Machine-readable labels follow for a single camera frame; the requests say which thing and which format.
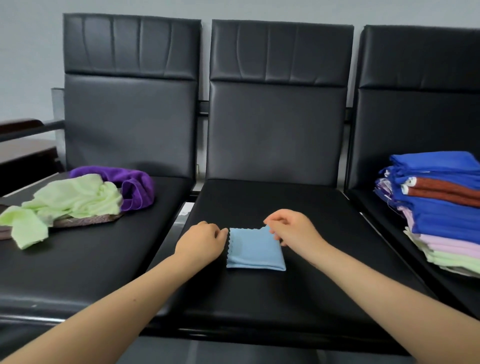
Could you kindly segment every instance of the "chair seat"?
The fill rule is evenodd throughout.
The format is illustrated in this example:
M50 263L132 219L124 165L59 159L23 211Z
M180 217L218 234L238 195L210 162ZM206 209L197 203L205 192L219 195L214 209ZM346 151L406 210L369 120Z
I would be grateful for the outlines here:
M428 280L429 287L434 289L434 286L437 286L437 289L447 290L443 293L434 289L442 301L480 319L479 279L447 272L428 263L423 252L403 233L406 221L390 209L374 192L354 189L350 190L348 194L360 203L360 208L365 209L371 215L380 225L380 229L385 229L391 235L390 243L399 245L398 251L405 253L404 258L407 261L413 260L412 267L419 272L422 278Z
M0 199L19 205L48 182ZM13 240L0 244L0 317L68 317L146 270L193 182L153 177L155 202L115 222L50 229L49 237L25 250Z
M265 217L280 208L306 214L332 245L379 272L430 294L345 196L333 188L208 180L184 231L202 220L216 223L220 228L258 229ZM175 244L165 242L154 258L155 264L173 254ZM242 333L250 335L248 330L254 329L261 332L262 342L286 344L278 337L275 339L273 331L276 330L299 333L298 338L302 337L301 333L309 334L305 340L313 346L342 342L343 350L389 352L398 349L393 339L327 276L289 248L282 250L286 272L226 269L225 250L219 259L171 297L154 323L169 322L183 332L191 329L206 336L217 325L223 329L223 340L234 340L225 337L228 333L237 332L241 337ZM307 344L302 340L295 345ZM348 347L354 345L355 340L363 344Z

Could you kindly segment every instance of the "pile of crumpled cloths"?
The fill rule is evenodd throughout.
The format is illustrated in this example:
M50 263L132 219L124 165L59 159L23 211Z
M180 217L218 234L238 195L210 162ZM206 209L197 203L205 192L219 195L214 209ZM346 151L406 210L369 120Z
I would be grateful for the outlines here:
M45 240L50 227L114 221L127 211L150 206L154 198L153 180L145 172L79 167L70 172L70 178L40 188L33 200L8 207L0 214L0 226L11 227L10 237L25 249Z
M374 191L405 216L404 233L429 262L480 278L480 163L461 151L390 160Z

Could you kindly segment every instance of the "person's right arm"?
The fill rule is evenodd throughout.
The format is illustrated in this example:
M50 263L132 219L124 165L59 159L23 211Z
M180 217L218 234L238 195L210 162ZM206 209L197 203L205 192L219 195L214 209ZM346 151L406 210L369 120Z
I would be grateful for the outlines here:
M300 212L279 210L264 222L283 246L324 272L419 363L480 363L480 321L331 246Z

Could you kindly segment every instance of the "person's left arm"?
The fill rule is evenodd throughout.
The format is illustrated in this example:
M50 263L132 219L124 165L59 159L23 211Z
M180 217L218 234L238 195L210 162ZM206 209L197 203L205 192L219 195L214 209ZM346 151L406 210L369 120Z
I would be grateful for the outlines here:
M114 364L168 297L223 251L228 230L205 221L155 268L7 357L5 364Z

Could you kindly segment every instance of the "person's left hand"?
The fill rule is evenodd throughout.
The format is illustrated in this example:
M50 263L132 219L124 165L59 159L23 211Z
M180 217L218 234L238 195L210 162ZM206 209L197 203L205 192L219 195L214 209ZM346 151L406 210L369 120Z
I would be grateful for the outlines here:
M191 226L177 242L175 255L186 259L188 264L202 269L220 256L227 235L227 228L220 230L215 224L199 222Z

